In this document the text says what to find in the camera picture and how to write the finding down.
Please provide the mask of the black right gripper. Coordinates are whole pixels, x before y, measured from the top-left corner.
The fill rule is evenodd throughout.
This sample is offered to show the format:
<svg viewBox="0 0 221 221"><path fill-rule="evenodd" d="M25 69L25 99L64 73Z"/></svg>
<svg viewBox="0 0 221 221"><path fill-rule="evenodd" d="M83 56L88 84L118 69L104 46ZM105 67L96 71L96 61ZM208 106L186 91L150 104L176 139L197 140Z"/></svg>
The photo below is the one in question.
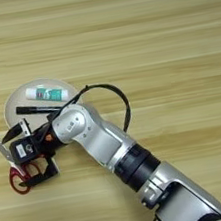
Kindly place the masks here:
<svg viewBox="0 0 221 221"><path fill-rule="evenodd" d="M45 156L45 160L47 161L47 167L45 172L42 173L38 165L34 162L27 164L24 169L28 170L29 166L34 166L37 169L38 173L36 175L32 175L32 177L26 178L23 182L20 182L19 186L22 187L33 187L42 182L45 182L49 178L58 175L58 167L56 166L54 160L48 156L54 156L57 149L60 149L64 146L64 143L58 139L57 134L52 128L51 123L46 123L41 125L41 127L37 128L34 132L34 136L36 142L38 143L38 148L40 150L40 154ZM29 128L29 123L25 118L22 118L15 126L10 128L7 131L7 134L3 138L1 144L5 144L10 142L13 139L22 140L23 138L31 137L31 129Z"/></svg>

